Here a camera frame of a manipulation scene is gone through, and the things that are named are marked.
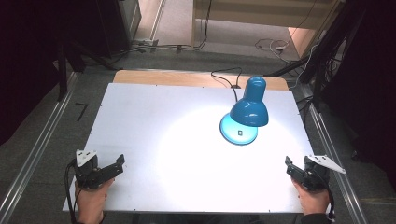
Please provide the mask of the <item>person's right hand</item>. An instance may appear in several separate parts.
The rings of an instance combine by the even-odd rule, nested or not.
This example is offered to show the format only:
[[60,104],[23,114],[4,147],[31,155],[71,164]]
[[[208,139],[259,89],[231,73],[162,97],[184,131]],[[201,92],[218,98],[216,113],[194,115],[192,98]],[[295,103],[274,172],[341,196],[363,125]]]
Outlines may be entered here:
[[298,192],[298,199],[305,216],[326,213],[330,204],[330,196],[327,190],[310,192],[296,180],[292,179],[291,182]]

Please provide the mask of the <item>aluminium floor rail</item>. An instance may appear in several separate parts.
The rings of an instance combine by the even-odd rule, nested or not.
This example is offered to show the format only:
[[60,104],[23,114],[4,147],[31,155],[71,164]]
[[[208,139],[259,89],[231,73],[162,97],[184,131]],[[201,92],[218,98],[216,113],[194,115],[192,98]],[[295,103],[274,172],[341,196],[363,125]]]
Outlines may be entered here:
[[31,152],[29,153],[25,162],[22,164],[22,167],[10,185],[10,188],[7,190],[5,199],[2,200],[0,206],[0,224],[7,224],[10,220],[16,205],[25,191],[29,180],[33,175],[33,172],[40,162],[41,157],[46,150],[47,144],[50,141],[52,134],[54,133],[59,120],[61,119],[64,110],[70,101],[75,86],[78,82],[78,77],[79,73],[72,72],[70,77],[67,79],[68,90],[66,91],[64,98],[55,104],[44,128],[37,137]]
[[[320,137],[320,141],[324,151],[326,152],[326,155],[340,166],[343,166],[322,114],[317,111],[314,104],[311,104],[308,107],[308,111],[310,118],[313,120],[316,126],[318,136]],[[346,205],[346,209],[350,214],[352,224],[369,224],[366,215],[364,215],[356,192],[348,178],[348,174],[340,174],[335,172],[333,175],[341,192],[343,198],[342,202]]]

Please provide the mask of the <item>light wooden furniture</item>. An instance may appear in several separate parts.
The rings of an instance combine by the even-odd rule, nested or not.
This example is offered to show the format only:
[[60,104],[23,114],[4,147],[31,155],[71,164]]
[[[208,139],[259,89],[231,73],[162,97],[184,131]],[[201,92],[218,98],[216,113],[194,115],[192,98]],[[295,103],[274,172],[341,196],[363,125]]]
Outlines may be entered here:
[[193,0],[191,43],[204,50],[258,56],[272,40],[303,58],[344,7],[344,0]]

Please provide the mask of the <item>wooden table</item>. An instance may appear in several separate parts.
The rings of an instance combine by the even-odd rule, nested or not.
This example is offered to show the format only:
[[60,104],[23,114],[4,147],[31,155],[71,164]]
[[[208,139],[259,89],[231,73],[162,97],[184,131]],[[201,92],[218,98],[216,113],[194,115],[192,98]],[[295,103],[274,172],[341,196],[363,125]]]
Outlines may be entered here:
[[114,76],[114,83],[149,85],[171,85],[210,88],[229,88],[238,85],[246,87],[249,76],[228,75],[225,73],[190,72],[172,70],[120,70]]

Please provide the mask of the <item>grey power strip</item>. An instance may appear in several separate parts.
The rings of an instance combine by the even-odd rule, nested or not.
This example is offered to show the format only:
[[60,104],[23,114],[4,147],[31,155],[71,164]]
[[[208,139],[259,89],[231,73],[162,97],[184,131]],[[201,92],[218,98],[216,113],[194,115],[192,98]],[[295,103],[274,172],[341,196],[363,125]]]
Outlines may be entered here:
[[155,52],[158,47],[158,40],[135,40],[132,43],[131,51],[141,53]]

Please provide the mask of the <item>black metal stand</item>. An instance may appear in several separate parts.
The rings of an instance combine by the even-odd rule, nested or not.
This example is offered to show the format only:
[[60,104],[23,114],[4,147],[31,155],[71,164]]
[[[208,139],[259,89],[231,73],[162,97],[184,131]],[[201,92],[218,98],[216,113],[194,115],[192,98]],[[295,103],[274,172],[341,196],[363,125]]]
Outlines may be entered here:
[[325,81],[327,62],[335,55],[344,39],[352,33],[354,28],[359,26],[365,12],[365,4],[366,0],[346,0],[345,5],[335,17],[326,34],[317,45],[310,49],[308,56],[266,75],[266,77],[280,77],[303,65],[304,71],[296,81],[301,84],[308,84],[312,78],[315,80],[311,103],[316,110],[319,110],[320,92]]
[[95,62],[101,64],[103,67],[118,71],[118,68],[114,67],[98,55],[94,54],[91,50],[88,50],[77,41],[61,38],[57,41],[57,57],[58,57],[58,74],[59,74],[59,96],[58,102],[66,96],[68,91],[68,84],[66,78],[66,63],[70,63],[74,71],[83,72],[85,70],[85,63],[83,62],[81,55],[84,54]]

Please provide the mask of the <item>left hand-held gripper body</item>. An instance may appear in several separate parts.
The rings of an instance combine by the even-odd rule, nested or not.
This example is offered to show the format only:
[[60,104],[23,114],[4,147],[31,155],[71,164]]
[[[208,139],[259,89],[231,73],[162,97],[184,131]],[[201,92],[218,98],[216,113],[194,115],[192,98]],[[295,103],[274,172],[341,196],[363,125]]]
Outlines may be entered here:
[[98,189],[104,182],[103,171],[98,167],[96,151],[77,150],[74,164],[75,177],[82,189]]

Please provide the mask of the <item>person's right dark sleeve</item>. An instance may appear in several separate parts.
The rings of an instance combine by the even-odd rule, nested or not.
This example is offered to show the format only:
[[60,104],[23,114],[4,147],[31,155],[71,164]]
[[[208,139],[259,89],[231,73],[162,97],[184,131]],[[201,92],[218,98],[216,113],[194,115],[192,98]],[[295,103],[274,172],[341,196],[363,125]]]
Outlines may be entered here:
[[330,220],[328,219],[326,214],[316,213],[316,214],[308,214],[304,215],[301,218],[301,224],[330,224]]

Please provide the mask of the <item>person's left hand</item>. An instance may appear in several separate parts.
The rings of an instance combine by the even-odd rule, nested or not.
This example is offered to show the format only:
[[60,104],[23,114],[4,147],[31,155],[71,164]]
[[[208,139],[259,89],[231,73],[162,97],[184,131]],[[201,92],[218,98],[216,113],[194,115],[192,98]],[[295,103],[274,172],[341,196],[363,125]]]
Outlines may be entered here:
[[100,224],[103,221],[107,191],[113,182],[114,179],[107,180],[100,188],[91,190],[81,189],[78,184],[75,184],[78,223]]

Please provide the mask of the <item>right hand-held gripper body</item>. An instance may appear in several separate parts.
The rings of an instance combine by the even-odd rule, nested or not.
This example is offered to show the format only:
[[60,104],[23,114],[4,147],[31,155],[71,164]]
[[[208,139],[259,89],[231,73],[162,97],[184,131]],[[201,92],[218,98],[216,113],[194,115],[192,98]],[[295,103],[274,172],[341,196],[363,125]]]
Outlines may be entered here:
[[303,185],[308,190],[326,189],[330,181],[330,170],[345,174],[347,171],[327,155],[308,155],[304,157]]

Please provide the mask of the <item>blue desk lamp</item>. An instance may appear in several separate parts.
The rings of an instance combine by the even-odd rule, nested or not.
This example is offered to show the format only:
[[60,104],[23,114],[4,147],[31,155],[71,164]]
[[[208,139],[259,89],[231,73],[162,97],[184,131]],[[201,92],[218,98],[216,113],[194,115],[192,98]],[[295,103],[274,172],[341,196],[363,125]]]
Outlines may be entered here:
[[220,133],[228,142],[248,145],[258,136],[258,128],[268,124],[268,110],[263,102],[265,89],[266,81],[262,77],[251,77],[247,81],[243,97],[219,124]]

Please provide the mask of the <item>black cabinet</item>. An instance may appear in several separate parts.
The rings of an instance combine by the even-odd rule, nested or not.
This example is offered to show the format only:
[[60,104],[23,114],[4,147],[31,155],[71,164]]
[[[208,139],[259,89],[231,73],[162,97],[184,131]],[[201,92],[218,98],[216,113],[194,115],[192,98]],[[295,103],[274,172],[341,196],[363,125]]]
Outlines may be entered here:
[[138,0],[78,0],[73,37],[98,56],[129,50],[142,19]]

